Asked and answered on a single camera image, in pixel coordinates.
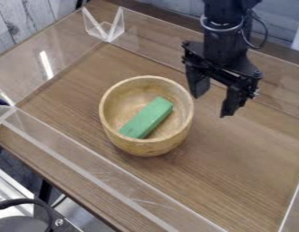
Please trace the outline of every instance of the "bowl rim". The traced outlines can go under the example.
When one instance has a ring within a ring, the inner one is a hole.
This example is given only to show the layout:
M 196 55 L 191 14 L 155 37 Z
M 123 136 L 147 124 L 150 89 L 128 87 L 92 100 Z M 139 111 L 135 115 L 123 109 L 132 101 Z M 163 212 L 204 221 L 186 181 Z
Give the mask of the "bowl rim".
M 162 80 L 164 82 L 170 82 L 171 84 L 174 84 L 176 86 L 176 88 L 179 88 L 183 91 L 183 93 L 188 97 L 188 104 L 191 106 L 191 111 L 188 112 L 188 118 L 187 118 L 183 126 L 178 130 L 175 130 L 175 132 L 172 132 L 168 136 L 166 136 L 163 138 L 155 138 L 155 139 L 142 140 L 142 139 L 135 139 L 135 138 L 131 138 L 128 136 L 124 136 L 119 131 L 116 131 L 112 128 L 112 126 L 108 124 L 108 120 L 106 119 L 104 105 L 106 105 L 106 100 L 108 99 L 111 93 L 114 92 L 114 90 L 119 86 L 124 85 L 128 82 L 132 82 L 134 80 L 139 80 L 139 79 L 156 79 L 156 80 Z M 100 100 L 100 104 L 99 104 L 99 117 L 102 119 L 103 126 L 107 128 L 107 130 L 110 130 L 112 132 L 112 134 L 115 134 L 115 136 L 118 136 L 119 138 L 122 138 L 124 140 L 128 140 L 131 142 L 154 143 L 154 142 L 160 142 L 160 141 L 166 141 L 166 140 L 172 139 L 187 128 L 187 126 L 190 125 L 190 123 L 192 121 L 192 118 L 194 118 L 194 111 L 195 111 L 194 100 L 192 100 L 192 97 L 191 97 L 190 92 L 187 91 L 187 89 L 178 82 L 175 82 L 174 80 L 171 80 L 168 78 L 164 78 L 162 76 L 152 76 L 152 75 L 136 76 L 136 77 L 132 77 L 132 78 L 128 78 L 128 79 L 123 80 L 122 82 L 118 82 L 107 90 L 107 92 L 106 92 L 106 94 L 104 94 L 104 96 L 103 96 L 103 98 Z

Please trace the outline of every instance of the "wooden bowl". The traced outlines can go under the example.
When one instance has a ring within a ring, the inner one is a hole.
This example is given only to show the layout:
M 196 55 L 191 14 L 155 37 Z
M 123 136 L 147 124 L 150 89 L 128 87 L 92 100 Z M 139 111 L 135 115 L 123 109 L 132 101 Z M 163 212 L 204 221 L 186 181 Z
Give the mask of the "wooden bowl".
M 144 140 L 124 136 L 118 130 L 158 96 L 175 104 L 174 113 Z M 194 100 L 184 87 L 170 79 L 139 76 L 110 88 L 99 105 L 99 115 L 104 131 L 120 149 L 140 157 L 159 156 L 188 136 Z

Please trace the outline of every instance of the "black cable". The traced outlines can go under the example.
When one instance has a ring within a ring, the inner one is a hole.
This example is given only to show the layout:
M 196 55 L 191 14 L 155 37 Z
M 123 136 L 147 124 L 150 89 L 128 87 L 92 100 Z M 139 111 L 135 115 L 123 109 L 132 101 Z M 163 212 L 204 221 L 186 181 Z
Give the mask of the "black cable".
M 254 44 L 250 42 L 250 40 L 248 40 L 248 38 L 247 38 L 247 36 L 246 36 L 246 33 L 244 33 L 243 29 L 240 29 L 242 38 L 243 38 L 244 42 L 246 42 L 254 49 L 262 49 L 262 48 L 264 47 L 264 45 L 266 45 L 266 43 L 267 43 L 267 39 L 268 39 L 268 28 L 267 28 L 266 23 L 260 20 L 260 17 L 259 17 L 259 15 L 256 14 L 256 12 L 255 12 L 254 10 L 251 10 L 251 13 L 247 15 L 246 19 L 248 18 L 248 16 L 251 16 L 251 17 L 254 18 L 254 20 L 256 20 L 256 21 L 262 24 L 262 26 L 264 26 L 264 29 L 266 29 L 266 37 L 264 37 L 263 42 L 262 42 L 259 45 L 254 45 Z
M 56 202 L 53 205 L 52 205 L 52 208 L 56 208 L 63 202 L 64 200 L 67 199 L 67 195 L 64 196 L 64 198 L 61 198 L 61 200 L 59 202 Z
M 28 199 L 28 198 L 4 200 L 4 201 L 0 201 L 0 210 L 19 206 L 19 205 L 24 205 L 24 204 L 35 204 L 37 206 L 41 206 L 45 209 L 45 212 L 48 214 L 48 227 L 45 229 L 45 232 L 51 232 L 55 218 L 52 214 L 52 208 L 47 205 L 44 201 L 39 199 Z

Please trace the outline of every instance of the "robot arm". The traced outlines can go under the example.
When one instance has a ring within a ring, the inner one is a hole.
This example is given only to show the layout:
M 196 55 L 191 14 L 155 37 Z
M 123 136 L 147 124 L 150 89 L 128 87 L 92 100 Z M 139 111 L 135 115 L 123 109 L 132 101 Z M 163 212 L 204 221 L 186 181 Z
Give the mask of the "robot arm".
M 254 19 L 260 21 L 252 10 L 260 2 L 204 0 L 204 43 L 186 41 L 183 44 L 188 85 L 195 98 L 210 90 L 211 78 L 227 86 L 222 117 L 234 115 L 258 95 L 263 74 L 250 62 L 247 52 L 250 47 L 258 48 L 251 44 L 251 31 Z

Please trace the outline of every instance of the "green block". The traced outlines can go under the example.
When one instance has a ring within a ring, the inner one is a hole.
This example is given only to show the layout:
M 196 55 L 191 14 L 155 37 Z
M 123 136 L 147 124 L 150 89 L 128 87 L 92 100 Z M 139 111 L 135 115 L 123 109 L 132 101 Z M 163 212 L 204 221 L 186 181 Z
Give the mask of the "green block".
M 146 139 L 174 111 L 174 104 L 158 97 L 126 123 L 119 132 L 131 138 Z

